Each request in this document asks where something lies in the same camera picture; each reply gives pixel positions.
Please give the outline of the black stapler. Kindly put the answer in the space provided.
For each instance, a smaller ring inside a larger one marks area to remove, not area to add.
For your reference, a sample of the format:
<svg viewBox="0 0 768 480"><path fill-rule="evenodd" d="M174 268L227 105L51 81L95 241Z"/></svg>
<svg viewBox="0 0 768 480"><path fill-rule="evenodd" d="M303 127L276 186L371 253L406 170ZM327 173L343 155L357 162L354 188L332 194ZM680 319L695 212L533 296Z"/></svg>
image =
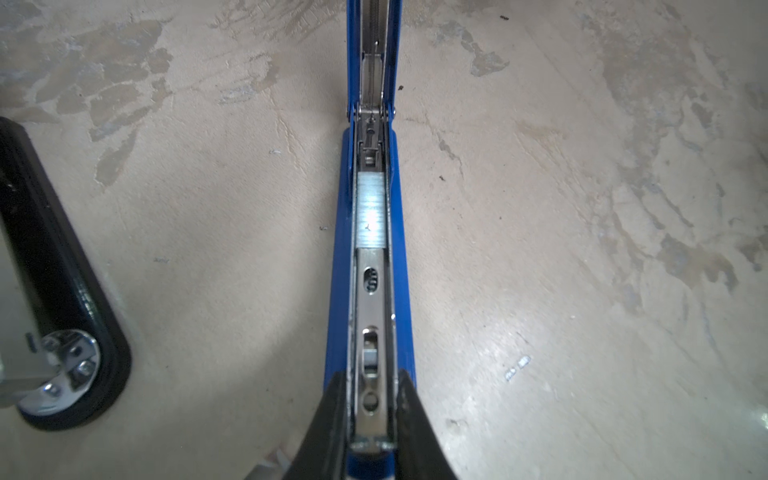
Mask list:
<svg viewBox="0 0 768 480"><path fill-rule="evenodd" d="M1 120L1 405L64 431L108 410L132 356L24 127Z"/></svg>

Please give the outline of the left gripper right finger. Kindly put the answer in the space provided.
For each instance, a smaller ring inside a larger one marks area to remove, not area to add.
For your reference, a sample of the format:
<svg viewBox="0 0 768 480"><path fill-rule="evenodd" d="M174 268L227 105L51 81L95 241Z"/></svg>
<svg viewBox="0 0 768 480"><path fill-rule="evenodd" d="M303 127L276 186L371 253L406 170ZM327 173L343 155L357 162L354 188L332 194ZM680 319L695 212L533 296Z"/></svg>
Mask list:
<svg viewBox="0 0 768 480"><path fill-rule="evenodd" d="M395 478L457 480L446 459L409 373L398 374Z"/></svg>

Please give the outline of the red white staple box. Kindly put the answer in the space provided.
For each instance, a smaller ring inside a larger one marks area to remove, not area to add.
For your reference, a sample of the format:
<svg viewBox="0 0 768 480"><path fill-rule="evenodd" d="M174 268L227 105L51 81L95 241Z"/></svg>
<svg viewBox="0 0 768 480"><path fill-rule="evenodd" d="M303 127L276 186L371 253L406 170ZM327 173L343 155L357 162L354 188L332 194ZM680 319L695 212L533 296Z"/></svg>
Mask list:
<svg viewBox="0 0 768 480"><path fill-rule="evenodd" d="M281 480L290 469L303 440L294 432L275 445L244 477L245 480Z"/></svg>

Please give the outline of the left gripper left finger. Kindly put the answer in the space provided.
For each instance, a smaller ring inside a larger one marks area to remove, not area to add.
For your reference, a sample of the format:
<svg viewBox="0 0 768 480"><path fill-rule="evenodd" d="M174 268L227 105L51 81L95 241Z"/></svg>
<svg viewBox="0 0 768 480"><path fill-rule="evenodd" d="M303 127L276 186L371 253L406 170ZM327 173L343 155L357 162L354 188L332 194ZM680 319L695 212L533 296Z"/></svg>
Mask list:
<svg viewBox="0 0 768 480"><path fill-rule="evenodd" d="M347 438L347 382L336 372L328 383L299 450L284 480L340 480L345 478Z"/></svg>

